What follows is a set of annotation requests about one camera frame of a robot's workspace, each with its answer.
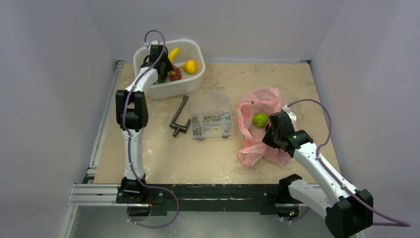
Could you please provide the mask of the red fake strawberries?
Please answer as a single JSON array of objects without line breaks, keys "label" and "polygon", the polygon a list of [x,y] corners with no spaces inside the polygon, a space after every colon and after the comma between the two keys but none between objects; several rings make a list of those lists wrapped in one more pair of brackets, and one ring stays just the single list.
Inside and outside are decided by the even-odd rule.
[{"label": "red fake strawberries", "polygon": [[172,70],[168,73],[168,78],[170,81],[177,81],[182,79],[182,71],[179,67],[175,65],[172,66]]}]

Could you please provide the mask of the light green fake fruit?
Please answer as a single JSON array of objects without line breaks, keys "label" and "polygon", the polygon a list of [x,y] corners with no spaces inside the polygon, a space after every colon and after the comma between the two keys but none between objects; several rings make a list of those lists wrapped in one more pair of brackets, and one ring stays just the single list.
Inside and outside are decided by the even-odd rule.
[{"label": "light green fake fruit", "polygon": [[265,127],[269,122],[269,116],[267,113],[260,112],[253,116],[253,124],[258,128]]}]

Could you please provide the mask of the pink plastic bag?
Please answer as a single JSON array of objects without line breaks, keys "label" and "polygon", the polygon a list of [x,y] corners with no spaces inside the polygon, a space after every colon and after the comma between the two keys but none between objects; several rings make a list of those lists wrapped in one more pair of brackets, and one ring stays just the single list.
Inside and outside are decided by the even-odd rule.
[{"label": "pink plastic bag", "polygon": [[265,136],[265,123],[258,127],[253,117],[258,113],[270,115],[283,108],[278,88],[265,87],[245,94],[237,106],[237,118],[240,132],[244,141],[244,148],[236,158],[242,166],[252,167],[260,159],[265,158],[278,166],[285,166],[291,157],[280,149],[272,148],[262,142]]}]

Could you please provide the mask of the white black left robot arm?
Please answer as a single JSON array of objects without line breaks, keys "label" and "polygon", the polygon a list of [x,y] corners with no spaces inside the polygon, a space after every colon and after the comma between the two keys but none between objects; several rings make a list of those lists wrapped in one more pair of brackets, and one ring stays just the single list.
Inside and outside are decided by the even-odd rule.
[{"label": "white black left robot arm", "polygon": [[117,203],[147,202],[149,189],[143,165],[143,135],[149,121],[146,94],[172,70],[164,45],[152,44],[138,76],[124,90],[115,93],[116,122],[122,129],[125,143],[125,172],[117,190]]}]

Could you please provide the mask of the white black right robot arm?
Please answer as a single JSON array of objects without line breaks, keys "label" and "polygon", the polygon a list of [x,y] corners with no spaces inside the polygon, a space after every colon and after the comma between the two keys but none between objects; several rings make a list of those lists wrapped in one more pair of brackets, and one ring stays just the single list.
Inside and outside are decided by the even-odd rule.
[{"label": "white black right robot arm", "polygon": [[279,181],[278,195],[285,202],[292,199],[306,204],[325,221],[336,238],[349,238],[373,225],[373,196],[366,189],[359,190],[341,176],[304,131],[296,131],[291,112],[279,111],[269,115],[263,143],[286,152],[301,164],[315,179],[318,188],[308,184],[297,174]]}]

